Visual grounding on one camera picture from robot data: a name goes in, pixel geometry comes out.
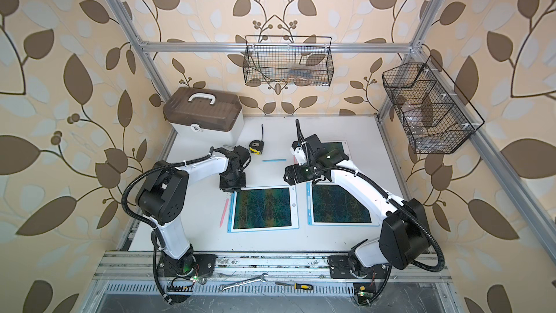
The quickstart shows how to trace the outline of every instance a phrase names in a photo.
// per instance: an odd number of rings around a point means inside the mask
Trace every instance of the wrench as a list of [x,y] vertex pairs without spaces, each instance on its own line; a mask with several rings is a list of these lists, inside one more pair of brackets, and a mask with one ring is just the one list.
[[237,283],[232,283],[232,284],[228,284],[228,285],[220,285],[218,287],[218,291],[222,292],[226,289],[231,289],[233,287],[237,287],[237,286],[242,286],[242,285],[246,285],[246,284],[251,284],[254,282],[268,282],[268,279],[265,279],[265,276],[267,276],[268,273],[263,273],[260,277],[255,277],[255,278],[251,278],[251,279],[246,279],[244,281],[241,282],[237,282]]

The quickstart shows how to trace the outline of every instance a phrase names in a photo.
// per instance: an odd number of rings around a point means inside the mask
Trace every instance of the yellow screwdriver handle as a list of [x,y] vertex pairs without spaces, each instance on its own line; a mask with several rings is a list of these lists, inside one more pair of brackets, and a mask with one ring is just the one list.
[[303,289],[303,290],[313,290],[313,285],[311,284],[295,284],[294,289]]

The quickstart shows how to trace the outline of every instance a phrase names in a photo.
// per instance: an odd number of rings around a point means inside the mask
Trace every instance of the metal grate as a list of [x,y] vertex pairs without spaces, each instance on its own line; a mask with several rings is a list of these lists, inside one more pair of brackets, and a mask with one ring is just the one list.
[[[383,73],[386,94],[392,101],[414,152],[453,153],[484,120],[455,85],[450,93],[434,74],[437,63],[405,63]],[[475,109],[482,122],[468,119],[452,96]]]
[[[255,283],[250,285],[242,285],[227,289],[223,292],[218,291],[220,284],[229,284],[230,282],[213,282],[210,281],[205,285],[195,284],[192,290],[183,290],[180,292],[170,292],[172,295],[226,295],[226,296],[353,296],[354,287],[350,282],[330,282],[330,283],[310,283],[313,284],[315,290],[305,291],[302,289],[294,289],[291,286],[275,285],[274,282]],[[188,287],[190,284],[182,285],[181,282],[175,282],[174,288]],[[106,287],[107,294],[130,294],[130,295],[159,295],[153,282],[141,280],[114,280]]]
[[334,74],[332,38],[248,35],[245,41],[243,70],[247,85],[330,86]]

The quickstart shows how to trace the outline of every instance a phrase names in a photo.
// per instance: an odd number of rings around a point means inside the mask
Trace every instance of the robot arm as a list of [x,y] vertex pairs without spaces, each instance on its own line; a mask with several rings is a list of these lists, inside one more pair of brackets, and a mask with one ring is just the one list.
[[[351,193],[377,215],[382,224],[380,237],[364,240],[351,249],[349,262],[355,275],[360,276],[369,267],[381,263],[390,263],[400,270],[410,263],[434,272],[444,267],[440,247],[429,233],[427,216],[419,201],[412,199],[407,202],[381,188],[360,173],[345,154],[327,150],[315,134],[305,139],[299,120],[296,120],[296,125],[298,140],[292,144],[291,151],[298,164],[286,167],[284,180],[294,185],[315,182],[324,176]],[[435,267],[415,261],[430,245],[435,247],[439,257]]]
[[[193,247],[187,240],[179,215],[184,208],[187,185],[213,174],[220,174],[220,189],[235,191],[245,187],[245,169],[250,154],[244,147],[233,151],[215,149],[201,159],[185,162],[182,167],[149,175],[137,194],[136,203],[143,214],[156,224],[163,238],[164,253],[175,260],[191,257]],[[159,161],[155,167],[167,164]]]

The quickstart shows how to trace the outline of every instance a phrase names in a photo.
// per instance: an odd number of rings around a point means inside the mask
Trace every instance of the wire mesh basket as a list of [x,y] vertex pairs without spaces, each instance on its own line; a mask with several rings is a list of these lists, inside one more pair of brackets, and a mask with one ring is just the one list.
[[[386,94],[416,154],[454,153],[484,124],[483,117],[449,75],[454,90],[447,91],[442,86],[435,75],[441,71],[439,66],[429,57],[425,63],[405,63],[383,73]],[[468,118],[454,97],[473,108],[480,120]]]
[[247,35],[245,41],[245,83],[330,86],[334,74],[332,38]]

